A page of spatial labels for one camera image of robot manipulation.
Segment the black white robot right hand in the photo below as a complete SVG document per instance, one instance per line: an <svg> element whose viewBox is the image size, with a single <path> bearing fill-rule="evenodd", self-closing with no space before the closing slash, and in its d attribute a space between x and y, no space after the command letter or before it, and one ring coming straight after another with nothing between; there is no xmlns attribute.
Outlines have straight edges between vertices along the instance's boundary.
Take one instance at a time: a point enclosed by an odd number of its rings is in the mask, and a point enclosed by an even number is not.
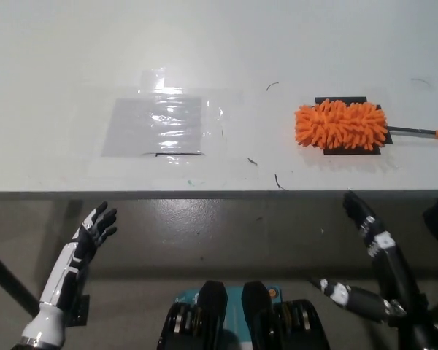
<svg viewBox="0 0 438 350"><path fill-rule="evenodd" d="M326 278L309 282L340 308L365 319L391 326L421 322L428 316L426 297L383 221L352 191L344 194L343 207L362 237L380 293Z"/></svg>

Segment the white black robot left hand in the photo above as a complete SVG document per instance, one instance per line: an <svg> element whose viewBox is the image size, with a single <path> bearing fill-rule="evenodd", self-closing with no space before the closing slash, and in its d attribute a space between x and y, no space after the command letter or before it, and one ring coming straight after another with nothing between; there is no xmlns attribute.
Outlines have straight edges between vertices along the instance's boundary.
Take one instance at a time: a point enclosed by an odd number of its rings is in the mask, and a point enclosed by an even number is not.
<svg viewBox="0 0 438 350"><path fill-rule="evenodd" d="M88 266L96 252L117 228L117 209L103 202L80 223L71 240L64 245L56 260L39 304L70 312L80 298Z"/></svg>

